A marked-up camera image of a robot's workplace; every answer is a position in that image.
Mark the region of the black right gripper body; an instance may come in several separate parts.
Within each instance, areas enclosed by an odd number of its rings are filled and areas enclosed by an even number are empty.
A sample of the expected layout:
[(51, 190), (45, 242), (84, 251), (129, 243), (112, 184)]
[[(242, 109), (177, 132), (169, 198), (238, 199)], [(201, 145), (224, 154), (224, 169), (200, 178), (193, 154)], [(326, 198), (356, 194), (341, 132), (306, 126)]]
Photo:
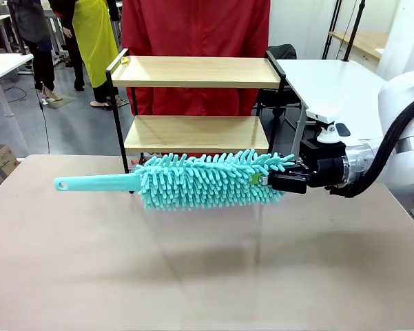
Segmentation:
[(310, 167), (307, 185), (320, 188), (340, 184), (344, 178), (344, 162), (342, 157), (319, 159)]

